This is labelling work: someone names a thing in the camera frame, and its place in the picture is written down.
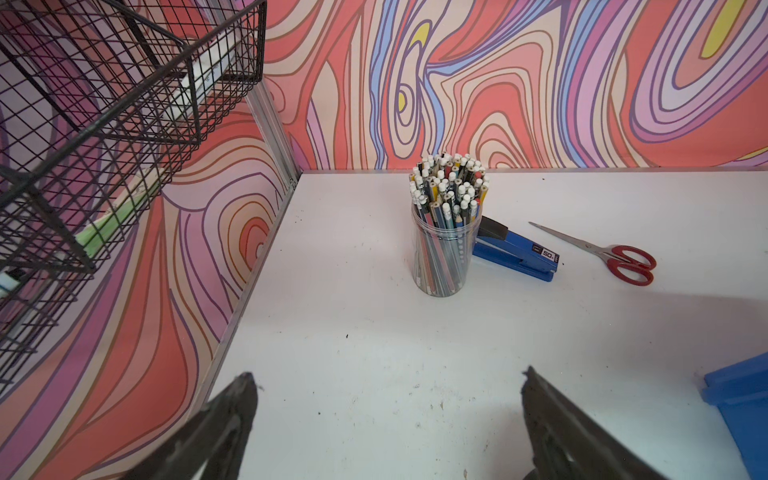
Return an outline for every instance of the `stapler label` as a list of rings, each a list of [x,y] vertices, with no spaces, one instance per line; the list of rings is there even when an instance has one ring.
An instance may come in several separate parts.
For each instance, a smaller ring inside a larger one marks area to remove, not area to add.
[[[538,253],[539,255],[541,255],[544,258],[552,260],[555,263],[560,263],[560,256],[559,255],[557,255],[553,251],[545,249],[544,247],[542,247],[538,243],[534,243],[533,244],[532,250],[535,251],[536,253]]]

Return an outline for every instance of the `stapler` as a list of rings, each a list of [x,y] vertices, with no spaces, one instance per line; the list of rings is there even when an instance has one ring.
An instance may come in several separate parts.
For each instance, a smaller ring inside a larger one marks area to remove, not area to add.
[[[560,261],[560,256],[555,252],[509,231],[505,225],[485,216],[480,219],[477,242],[472,253],[545,282],[552,281]]]

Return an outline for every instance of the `pencil holder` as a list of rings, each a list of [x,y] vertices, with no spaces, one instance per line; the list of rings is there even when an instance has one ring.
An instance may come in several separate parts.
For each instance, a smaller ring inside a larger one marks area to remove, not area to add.
[[[472,247],[480,227],[482,207],[475,219],[459,228],[438,228],[427,215],[422,220],[411,209],[413,218],[413,281],[432,296],[451,296],[467,279]]]

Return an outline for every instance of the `blue plastic bin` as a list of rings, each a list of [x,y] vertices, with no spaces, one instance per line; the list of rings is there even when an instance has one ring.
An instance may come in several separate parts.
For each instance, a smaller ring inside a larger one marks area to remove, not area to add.
[[[768,353],[707,373],[701,396],[720,409],[752,480],[768,480]]]

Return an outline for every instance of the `wire mesh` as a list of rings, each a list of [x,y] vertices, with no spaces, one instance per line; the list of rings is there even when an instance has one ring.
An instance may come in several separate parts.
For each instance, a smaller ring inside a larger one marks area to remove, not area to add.
[[[261,80],[265,21],[264,0],[0,6],[0,393]]]

